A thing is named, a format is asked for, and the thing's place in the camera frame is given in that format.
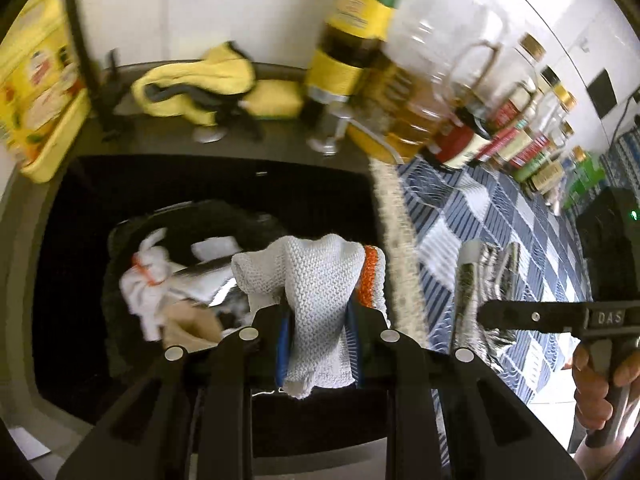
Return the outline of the person's right hand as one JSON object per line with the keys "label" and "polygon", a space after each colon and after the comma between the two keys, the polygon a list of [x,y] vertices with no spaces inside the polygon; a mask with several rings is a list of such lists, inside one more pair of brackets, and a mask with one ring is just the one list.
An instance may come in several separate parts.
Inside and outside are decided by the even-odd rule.
{"label": "person's right hand", "polygon": [[[612,404],[605,400],[608,381],[597,374],[589,364],[589,350],[582,342],[573,354],[572,374],[576,386],[576,416],[587,430],[601,430],[614,414]],[[617,367],[614,373],[616,387],[629,386],[629,403],[639,399],[640,354],[636,350]]]}

